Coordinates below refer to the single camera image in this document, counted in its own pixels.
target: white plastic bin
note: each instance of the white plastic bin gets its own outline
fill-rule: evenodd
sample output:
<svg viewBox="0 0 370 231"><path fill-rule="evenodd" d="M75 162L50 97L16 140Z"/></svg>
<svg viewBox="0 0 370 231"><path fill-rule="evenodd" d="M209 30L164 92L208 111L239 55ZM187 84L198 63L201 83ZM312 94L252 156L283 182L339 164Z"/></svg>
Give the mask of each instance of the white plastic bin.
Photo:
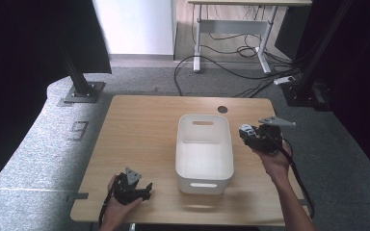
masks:
<svg viewBox="0 0 370 231"><path fill-rule="evenodd" d="M220 115L182 116L175 169L182 192L223 193L234 171L227 119Z"/></svg>

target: round black hole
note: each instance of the round black hole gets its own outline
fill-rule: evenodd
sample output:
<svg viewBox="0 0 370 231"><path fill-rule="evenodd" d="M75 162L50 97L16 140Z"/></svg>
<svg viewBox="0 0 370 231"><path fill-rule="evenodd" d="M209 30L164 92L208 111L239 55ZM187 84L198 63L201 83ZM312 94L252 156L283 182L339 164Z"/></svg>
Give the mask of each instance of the round black hole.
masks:
<svg viewBox="0 0 370 231"><path fill-rule="evenodd" d="M218 112L220 112L222 114L227 113L227 107L225 107L225 106L219 106Z"/></svg>

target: gray carpet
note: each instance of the gray carpet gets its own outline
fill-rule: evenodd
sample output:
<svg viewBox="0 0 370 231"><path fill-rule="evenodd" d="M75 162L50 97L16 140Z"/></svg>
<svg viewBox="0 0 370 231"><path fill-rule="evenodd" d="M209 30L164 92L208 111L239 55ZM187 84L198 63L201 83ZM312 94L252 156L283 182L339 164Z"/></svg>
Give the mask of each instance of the gray carpet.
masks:
<svg viewBox="0 0 370 231"><path fill-rule="evenodd" d="M116 94L178 95L173 70L119 67L113 69L112 75L87 74L90 81L106 82L95 104L63 105L60 102L71 86L70 79L52 84L40 116L0 173L0 230L91 230L89 223L72 221L69 213L111 99ZM246 76L262 75L254 69L235 71ZM184 95L218 97L232 97L260 82L216 68L204 69L200 74L181 68L177 81ZM370 230L370 162L334 114L288 107L281 89L274 85L255 97L269 98L277 116L298 124L282 130L293 144L299 172L314 200L316 227ZM75 134L71 127L76 121L89 123L80 141L72 139ZM168 228L141 225L138 230L163 230L162 227Z"/></svg>

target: wooden desk top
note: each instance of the wooden desk top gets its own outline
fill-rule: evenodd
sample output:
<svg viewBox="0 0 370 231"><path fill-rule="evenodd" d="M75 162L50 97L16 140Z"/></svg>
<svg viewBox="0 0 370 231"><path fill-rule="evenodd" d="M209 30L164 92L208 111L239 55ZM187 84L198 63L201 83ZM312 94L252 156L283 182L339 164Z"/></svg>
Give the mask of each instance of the wooden desk top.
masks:
<svg viewBox="0 0 370 231"><path fill-rule="evenodd" d="M220 114L218 107L228 112ZM178 122L186 114L225 116L229 122L234 174L220 195L186 194L177 186L175 150ZM71 217L97 221L113 174L125 167L140 172L138 189L153 182L152 196L126 222L229 225L284 225L278 193L260 159L239 138L243 123L274 116L268 99L115 96L106 115ZM291 173L298 198L300 187Z"/></svg>
<svg viewBox="0 0 370 231"><path fill-rule="evenodd" d="M187 0L196 5L311 6L311 0Z"/></svg>

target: human hand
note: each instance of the human hand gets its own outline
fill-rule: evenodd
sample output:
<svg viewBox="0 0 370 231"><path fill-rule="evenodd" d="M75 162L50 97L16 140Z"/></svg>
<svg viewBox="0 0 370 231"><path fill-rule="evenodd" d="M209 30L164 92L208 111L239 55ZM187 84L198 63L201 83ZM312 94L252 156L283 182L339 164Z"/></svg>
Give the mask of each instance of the human hand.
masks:
<svg viewBox="0 0 370 231"><path fill-rule="evenodd" d="M290 148L285 142L283 142L283 149L291 156ZM262 153L253 148L251 151L260 157L262 164L266 169L266 173L270 175L275 184L288 181L289 163L280 151L275 153Z"/></svg>
<svg viewBox="0 0 370 231"><path fill-rule="evenodd" d="M109 191L113 187L113 183L116 177L117 176L114 175L111 178L110 183L107 187L107 191ZM130 204L122 205L112 196L107 204L100 231L117 230L117 228L124 222L127 214L130 213L134 208L136 208L142 201L142 198L138 198Z"/></svg>

